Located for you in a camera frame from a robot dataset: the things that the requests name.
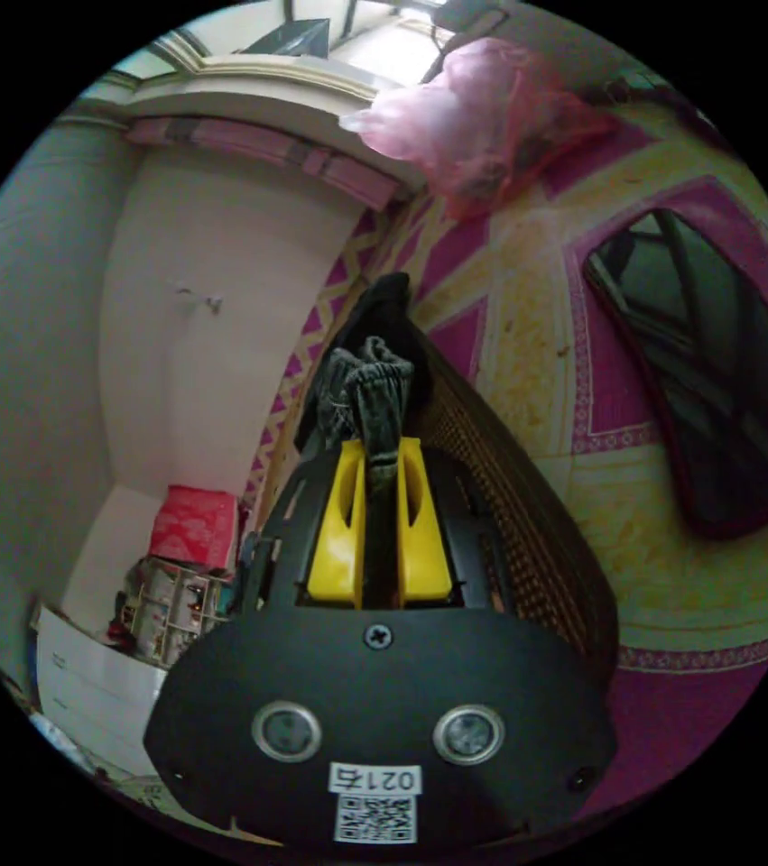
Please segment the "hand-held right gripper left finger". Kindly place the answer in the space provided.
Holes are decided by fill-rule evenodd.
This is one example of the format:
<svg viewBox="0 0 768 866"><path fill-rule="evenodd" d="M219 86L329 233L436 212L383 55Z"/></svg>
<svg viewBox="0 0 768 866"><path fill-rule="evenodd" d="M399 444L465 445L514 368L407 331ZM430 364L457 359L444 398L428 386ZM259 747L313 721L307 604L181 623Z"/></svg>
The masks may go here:
<svg viewBox="0 0 768 866"><path fill-rule="evenodd" d="M365 563L365 450L358 440L341 444L307 592L314 603L360 606Z"/></svg>

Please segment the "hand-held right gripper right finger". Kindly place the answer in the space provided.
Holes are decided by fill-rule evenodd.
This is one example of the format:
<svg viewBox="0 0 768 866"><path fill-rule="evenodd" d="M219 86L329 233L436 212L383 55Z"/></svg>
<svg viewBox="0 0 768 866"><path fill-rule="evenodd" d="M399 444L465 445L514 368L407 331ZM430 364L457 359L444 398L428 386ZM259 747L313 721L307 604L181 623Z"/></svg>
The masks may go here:
<svg viewBox="0 0 768 866"><path fill-rule="evenodd" d="M402 438L399 445L396 535L399 605L446 603L453 582L417 438Z"/></svg>

